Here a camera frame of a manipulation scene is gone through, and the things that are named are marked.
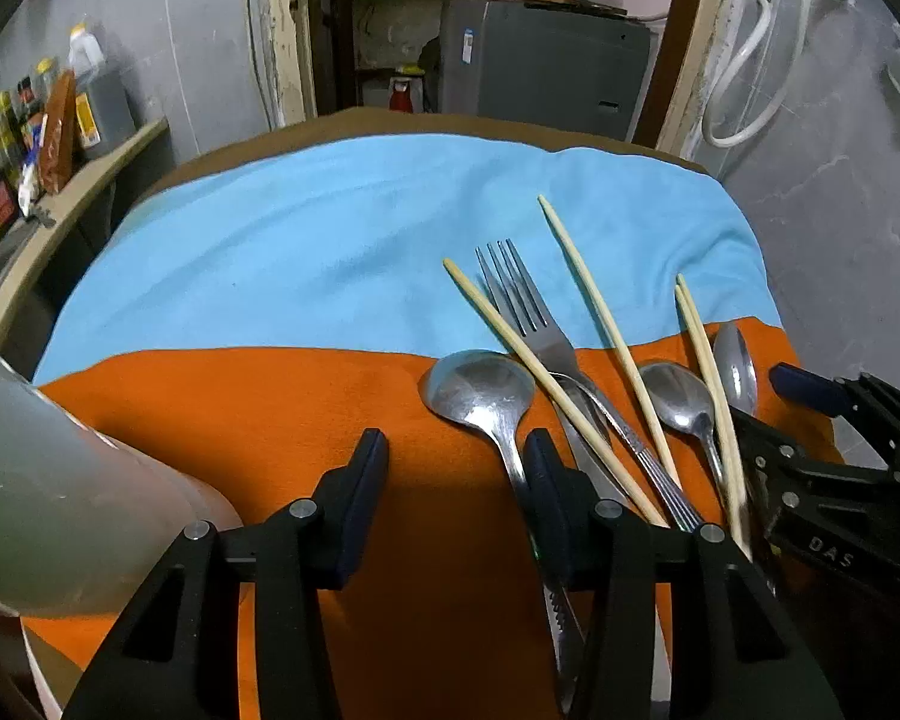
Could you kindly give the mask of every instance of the sticker on washing machine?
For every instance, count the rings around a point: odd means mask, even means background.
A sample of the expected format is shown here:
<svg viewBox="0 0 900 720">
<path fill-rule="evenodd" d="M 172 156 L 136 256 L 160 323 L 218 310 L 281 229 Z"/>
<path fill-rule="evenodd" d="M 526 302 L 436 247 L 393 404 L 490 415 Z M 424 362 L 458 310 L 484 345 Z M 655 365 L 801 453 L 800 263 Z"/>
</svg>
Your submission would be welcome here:
<svg viewBox="0 0 900 720">
<path fill-rule="evenodd" d="M 463 60 L 464 65 L 470 64 L 470 57 L 473 56 L 473 30 L 463 30 Z"/>
</svg>

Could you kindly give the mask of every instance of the yellow label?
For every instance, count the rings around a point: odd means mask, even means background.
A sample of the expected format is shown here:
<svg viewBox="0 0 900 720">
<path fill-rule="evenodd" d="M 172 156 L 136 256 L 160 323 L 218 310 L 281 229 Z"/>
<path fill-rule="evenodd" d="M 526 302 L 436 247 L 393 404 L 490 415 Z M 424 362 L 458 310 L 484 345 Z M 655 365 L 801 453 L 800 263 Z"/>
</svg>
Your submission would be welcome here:
<svg viewBox="0 0 900 720">
<path fill-rule="evenodd" d="M 86 92 L 77 95 L 77 125 L 80 128 L 80 145 L 84 148 L 96 146 L 101 141 L 96 119 L 90 110 L 90 100 Z"/>
</svg>

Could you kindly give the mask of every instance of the brown package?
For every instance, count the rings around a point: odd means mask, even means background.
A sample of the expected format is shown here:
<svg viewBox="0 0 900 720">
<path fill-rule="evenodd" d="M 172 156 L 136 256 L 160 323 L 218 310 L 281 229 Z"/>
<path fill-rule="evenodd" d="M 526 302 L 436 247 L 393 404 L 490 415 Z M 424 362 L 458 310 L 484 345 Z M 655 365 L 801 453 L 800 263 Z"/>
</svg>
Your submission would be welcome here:
<svg viewBox="0 0 900 720">
<path fill-rule="evenodd" d="M 74 72 L 64 71 L 47 101 L 47 128 L 40 147 L 40 183 L 50 194 L 62 191 L 73 175 L 76 96 Z"/>
</svg>

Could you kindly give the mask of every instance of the wooden board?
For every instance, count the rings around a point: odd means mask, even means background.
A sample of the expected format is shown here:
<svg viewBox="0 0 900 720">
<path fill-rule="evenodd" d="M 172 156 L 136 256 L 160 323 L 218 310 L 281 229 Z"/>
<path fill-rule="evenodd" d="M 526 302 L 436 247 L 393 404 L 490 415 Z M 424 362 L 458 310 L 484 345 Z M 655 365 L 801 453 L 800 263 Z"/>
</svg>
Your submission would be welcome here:
<svg viewBox="0 0 900 720">
<path fill-rule="evenodd" d="M 10 258 L 7 270 L 0 278 L 0 346 L 7 338 L 17 310 L 43 269 L 53 257 L 63 239 L 80 217 L 106 187 L 134 157 L 167 129 L 167 120 L 144 124 L 136 134 L 107 156 L 88 162 L 70 179 L 70 183 L 56 196 L 44 196 L 40 207 L 56 222 L 51 228 L 40 226 Z"/>
</svg>

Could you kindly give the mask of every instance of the spoon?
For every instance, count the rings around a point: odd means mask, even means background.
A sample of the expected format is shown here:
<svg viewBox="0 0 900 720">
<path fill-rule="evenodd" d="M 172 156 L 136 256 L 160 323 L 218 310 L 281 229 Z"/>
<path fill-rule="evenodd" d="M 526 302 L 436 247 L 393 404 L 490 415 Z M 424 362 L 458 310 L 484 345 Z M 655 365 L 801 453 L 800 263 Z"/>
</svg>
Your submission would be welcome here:
<svg viewBox="0 0 900 720">
<path fill-rule="evenodd" d="M 510 357 L 475 349 L 437 362 L 419 384 L 420 399 L 438 416 L 476 429 L 500 452 L 504 469 L 527 524 L 533 557 L 543 585 L 547 623 L 557 661 L 557 699 L 566 715 L 583 659 L 583 632 L 566 590 L 544 570 L 530 531 L 530 490 L 516 446 L 516 426 L 530 408 L 536 384 L 530 372 Z"/>
<path fill-rule="evenodd" d="M 724 464 L 713 440 L 713 399 L 706 384 L 692 370 L 668 361 L 642 365 L 640 376 L 660 421 L 700 440 L 706 464 L 725 503 Z"/>
<path fill-rule="evenodd" d="M 713 357 L 727 402 L 753 416 L 756 413 L 756 368 L 746 349 L 744 334 L 733 322 L 720 325 L 713 340 Z"/>
</svg>

